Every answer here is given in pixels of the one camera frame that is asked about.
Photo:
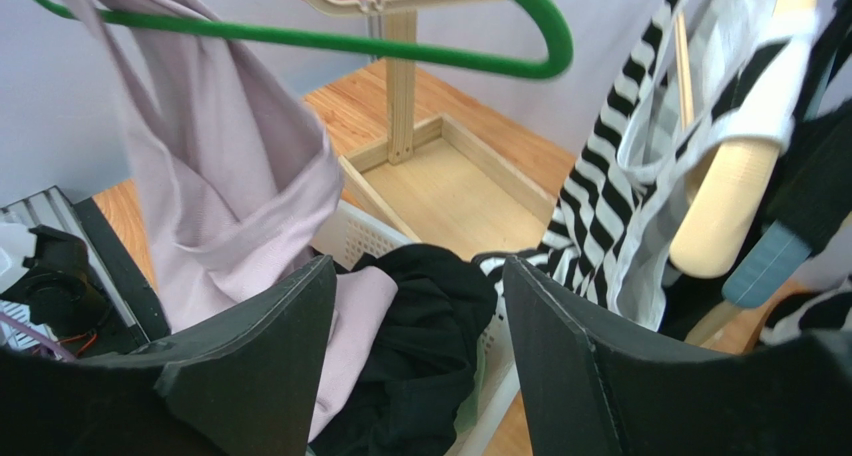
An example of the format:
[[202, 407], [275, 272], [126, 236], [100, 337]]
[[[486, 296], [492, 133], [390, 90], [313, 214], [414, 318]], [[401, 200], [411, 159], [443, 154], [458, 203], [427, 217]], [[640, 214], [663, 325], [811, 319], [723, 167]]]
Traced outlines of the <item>mauve pink tank top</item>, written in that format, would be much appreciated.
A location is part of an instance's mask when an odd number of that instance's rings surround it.
[[238, 41], [135, 29], [146, 77], [99, 7], [212, 21], [201, 0], [61, 0], [118, 76], [125, 152], [173, 332], [306, 264], [343, 175], [320, 120]]

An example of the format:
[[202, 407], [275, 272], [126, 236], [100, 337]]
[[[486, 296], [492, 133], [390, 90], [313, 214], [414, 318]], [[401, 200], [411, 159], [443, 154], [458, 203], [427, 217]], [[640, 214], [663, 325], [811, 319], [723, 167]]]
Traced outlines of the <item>green hanger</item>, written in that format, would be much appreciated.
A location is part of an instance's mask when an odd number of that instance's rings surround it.
[[403, 59], [528, 80], [551, 79], [564, 73], [573, 62], [574, 44], [569, 25], [561, 11], [552, 0], [513, 1], [524, 10], [540, 31], [547, 48], [545, 60], [536, 62], [443, 46], [197, 18], [99, 9], [95, 13], [107, 24], [129, 28]]

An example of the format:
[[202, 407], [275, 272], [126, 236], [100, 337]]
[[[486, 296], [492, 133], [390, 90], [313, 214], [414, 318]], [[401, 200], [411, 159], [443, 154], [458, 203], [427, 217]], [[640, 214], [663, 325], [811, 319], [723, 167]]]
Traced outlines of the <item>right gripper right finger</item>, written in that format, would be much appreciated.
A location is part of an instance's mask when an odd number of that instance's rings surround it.
[[732, 356], [647, 330], [527, 261], [503, 268], [537, 455], [847, 455], [851, 337]]

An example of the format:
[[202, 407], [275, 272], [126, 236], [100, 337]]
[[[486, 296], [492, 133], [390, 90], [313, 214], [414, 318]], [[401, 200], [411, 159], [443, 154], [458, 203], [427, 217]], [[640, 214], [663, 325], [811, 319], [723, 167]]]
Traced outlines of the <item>black tank top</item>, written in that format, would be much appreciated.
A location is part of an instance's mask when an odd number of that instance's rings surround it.
[[429, 244], [366, 253], [354, 267], [382, 271], [397, 292], [348, 401], [310, 448], [317, 455], [444, 455], [476, 388], [494, 285], [476, 265]]

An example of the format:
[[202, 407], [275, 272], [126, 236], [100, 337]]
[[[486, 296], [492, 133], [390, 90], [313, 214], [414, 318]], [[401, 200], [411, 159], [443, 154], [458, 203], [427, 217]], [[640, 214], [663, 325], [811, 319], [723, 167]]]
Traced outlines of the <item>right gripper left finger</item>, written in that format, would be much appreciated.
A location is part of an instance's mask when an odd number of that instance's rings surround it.
[[1, 354], [5, 455], [303, 455], [336, 291], [317, 257], [129, 354]]

